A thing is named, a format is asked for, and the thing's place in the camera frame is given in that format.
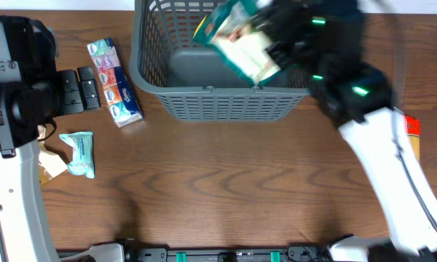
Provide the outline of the Kleenex tissue multipack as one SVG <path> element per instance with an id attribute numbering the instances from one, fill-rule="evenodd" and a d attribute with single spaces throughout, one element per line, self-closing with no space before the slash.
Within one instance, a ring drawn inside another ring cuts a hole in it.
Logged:
<path id="1" fill-rule="evenodd" d="M 87 51 L 101 81 L 108 110 L 115 125 L 124 127 L 142 120 L 143 113 L 125 76 L 112 38 L 87 44 Z"/>

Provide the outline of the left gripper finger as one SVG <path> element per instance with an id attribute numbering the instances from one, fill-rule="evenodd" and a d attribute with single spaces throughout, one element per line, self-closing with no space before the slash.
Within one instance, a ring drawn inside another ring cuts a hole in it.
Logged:
<path id="1" fill-rule="evenodd" d="M 84 110 L 97 110 L 101 107 L 97 84 L 94 80 L 81 82 Z"/>
<path id="2" fill-rule="evenodd" d="M 79 67 L 77 69 L 77 72 L 79 74 L 79 80 L 81 82 L 92 81 L 95 79 L 93 70 L 90 66 Z"/>

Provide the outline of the green coffee bean bag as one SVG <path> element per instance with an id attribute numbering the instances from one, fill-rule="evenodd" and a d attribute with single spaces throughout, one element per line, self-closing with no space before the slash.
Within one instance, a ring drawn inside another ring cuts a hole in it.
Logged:
<path id="1" fill-rule="evenodd" d="M 252 85 L 265 84 L 281 68 L 267 52 L 271 39 L 252 22 L 270 4 L 270 1 L 256 0 L 225 1 L 203 18 L 194 40 L 216 49 Z"/>

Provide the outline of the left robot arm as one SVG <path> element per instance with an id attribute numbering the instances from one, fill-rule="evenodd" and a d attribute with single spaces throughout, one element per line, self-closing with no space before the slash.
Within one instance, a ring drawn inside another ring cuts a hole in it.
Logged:
<path id="1" fill-rule="evenodd" d="M 39 182 L 39 126 L 99 108 L 90 67 L 59 71 L 53 33 L 0 16 L 0 261 L 58 261 Z"/>

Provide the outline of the grey plastic basket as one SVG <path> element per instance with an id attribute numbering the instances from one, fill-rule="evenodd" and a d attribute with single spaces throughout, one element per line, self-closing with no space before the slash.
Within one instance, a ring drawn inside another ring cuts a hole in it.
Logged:
<path id="1" fill-rule="evenodd" d="M 137 0 L 129 72 L 134 84 L 184 121 L 275 121 L 309 92 L 299 70 L 252 86 L 214 49 L 193 41 L 218 0 Z"/>

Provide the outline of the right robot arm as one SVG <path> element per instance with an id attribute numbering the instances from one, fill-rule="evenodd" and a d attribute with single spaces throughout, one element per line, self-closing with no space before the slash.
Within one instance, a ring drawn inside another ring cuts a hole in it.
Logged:
<path id="1" fill-rule="evenodd" d="M 343 237 L 332 261 L 437 261 L 437 198 L 418 162 L 398 99 L 405 86 L 401 21 L 384 1 L 394 78 L 362 61 L 365 17 L 356 1 L 267 1 L 253 24 L 272 40 L 270 57 L 312 74 L 310 94 L 351 147 L 387 221 L 387 238 Z"/>

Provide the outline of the teal wet wipes pack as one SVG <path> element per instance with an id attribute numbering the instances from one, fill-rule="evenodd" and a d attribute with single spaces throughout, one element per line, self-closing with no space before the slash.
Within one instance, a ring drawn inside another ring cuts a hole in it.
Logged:
<path id="1" fill-rule="evenodd" d="M 83 175 L 86 178 L 95 177 L 93 159 L 93 132 L 75 132 L 60 134 L 59 138 L 72 147 L 72 161 L 67 164 L 72 175 Z"/>

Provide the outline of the San Remo spaghetti packet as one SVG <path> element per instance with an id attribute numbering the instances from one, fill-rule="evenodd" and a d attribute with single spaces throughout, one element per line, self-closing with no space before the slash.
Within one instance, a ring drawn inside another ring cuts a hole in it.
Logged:
<path id="1" fill-rule="evenodd" d="M 405 116 L 407 135 L 412 145 L 414 155 L 418 162 L 420 162 L 420 121 L 413 116 Z"/>

